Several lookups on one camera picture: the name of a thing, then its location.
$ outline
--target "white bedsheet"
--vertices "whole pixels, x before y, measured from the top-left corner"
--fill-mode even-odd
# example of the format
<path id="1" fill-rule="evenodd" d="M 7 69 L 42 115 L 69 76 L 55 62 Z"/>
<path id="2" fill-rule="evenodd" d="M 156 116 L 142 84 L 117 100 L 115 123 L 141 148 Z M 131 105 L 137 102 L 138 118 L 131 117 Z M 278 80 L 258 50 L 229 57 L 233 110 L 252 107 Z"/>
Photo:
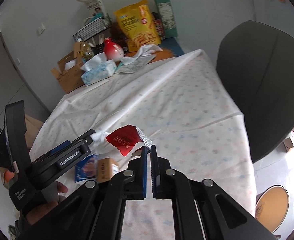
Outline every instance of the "white bedsheet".
<path id="1" fill-rule="evenodd" d="M 256 186 L 243 115 L 205 52 L 154 62 L 65 95 L 40 130 L 31 159 L 90 128 L 112 132 L 127 124 L 139 127 L 172 168 L 189 179 L 213 179 L 254 215 Z M 92 150 L 114 158 L 121 170 L 131 157 L 107 142 Z M 74 169 L 59 181 L 69 195 L 77 187 Z M 127 201 L 122 239 L 174 238 L 171 201 L 152 198 L 150 173 L 147 183 L 146 200 Z"/>

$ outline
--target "light switch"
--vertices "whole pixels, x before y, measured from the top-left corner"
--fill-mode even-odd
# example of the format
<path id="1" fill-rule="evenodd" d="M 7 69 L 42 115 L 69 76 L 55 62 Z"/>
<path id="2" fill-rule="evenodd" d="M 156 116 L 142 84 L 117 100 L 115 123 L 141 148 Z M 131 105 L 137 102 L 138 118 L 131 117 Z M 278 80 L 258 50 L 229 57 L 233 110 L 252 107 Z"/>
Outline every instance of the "light switch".
<path id="1" fill-rule="evenodd" d="M 37 29 L 38 34 L 41 35 L 45 31 L 46 27 L 43 23 L 40 24 L 39 28 Z"/>

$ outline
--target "red vase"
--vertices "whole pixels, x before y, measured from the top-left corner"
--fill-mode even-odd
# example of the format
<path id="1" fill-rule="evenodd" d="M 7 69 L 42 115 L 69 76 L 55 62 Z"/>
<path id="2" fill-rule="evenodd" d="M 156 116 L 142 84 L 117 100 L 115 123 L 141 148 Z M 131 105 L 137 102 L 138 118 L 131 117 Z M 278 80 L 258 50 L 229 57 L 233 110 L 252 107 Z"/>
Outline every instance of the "red vase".
<path id="1" fill-rule="evenodd" d="M 110 38 L 105 38 L 104 53 L 106 54 L 107 60 L 113 59 L 115 62 L 120 61 L 124 56 L 122 47 L 112 42 Z"/>

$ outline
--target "small box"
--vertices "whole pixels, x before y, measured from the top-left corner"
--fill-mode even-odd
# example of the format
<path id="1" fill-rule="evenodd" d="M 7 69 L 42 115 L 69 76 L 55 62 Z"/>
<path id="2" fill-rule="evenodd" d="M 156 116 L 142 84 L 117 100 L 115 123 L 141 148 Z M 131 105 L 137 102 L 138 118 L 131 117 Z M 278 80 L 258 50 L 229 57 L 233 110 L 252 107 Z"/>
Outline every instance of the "small box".
<path id="1" fill-rule="evenodd" d="M 112 158 L 98 160 L 98 183 L 111 180 L 119 172 L 119 165 Z"/>
<path id="2" fill-rule="evenodd" d="M 84 85 L 81 79 L 84 71 L 80 69 L 83 65 L 81 54 L 77 53 L 76 58 L 76 65 L 69 70 L 65 70 L 66 63 L 75 59 L 74 51 L 72 51 L 58 61 L 59 70 L 57 68 L 51 70 L 51 73 L 57 79 L 66 94 Z"/>
<path id="3" fill-rule="evenodd" d="M 86 4 L 87 10 L 92 16 L 95 16 L 98 13 L 100 13 L 102 16 L 108 16 L 102 0 L 88 0 Z"/>
<path id="4" fill-rule="evenodd" d="M 177 37 L 174 12 L 170 0 L 154 0 L 165 30 L 165 38 Z"/>
<path id="5" fill-rule="evenodd" d="M 285 148 L 286 148 L 287 152 L 289 152 L 290 150 L 292 150 L 294 148 L 294 144 L 293 144 L 293 141 L 291 140 L 291 138 L 286 138 L 283 141 L 283 143 L 285 145 Z"/>

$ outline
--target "black metal arm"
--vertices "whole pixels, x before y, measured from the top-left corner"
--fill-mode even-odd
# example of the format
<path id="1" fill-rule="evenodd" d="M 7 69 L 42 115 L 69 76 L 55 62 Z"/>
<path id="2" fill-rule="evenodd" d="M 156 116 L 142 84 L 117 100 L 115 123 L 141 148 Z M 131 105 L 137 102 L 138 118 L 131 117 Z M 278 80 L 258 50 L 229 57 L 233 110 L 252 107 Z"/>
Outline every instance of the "black metal arm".
<path id="1" fill-rule="evenodd" d="M 119 240 L 126 200 L 146 197 L 146 155 L 111 181 L 87 181 L 18 240 Z M 151 148 L 153 194 L 171 199 L 177 240 L 274 240 L 275 237 L 211 179 L 189 180 Z"/>

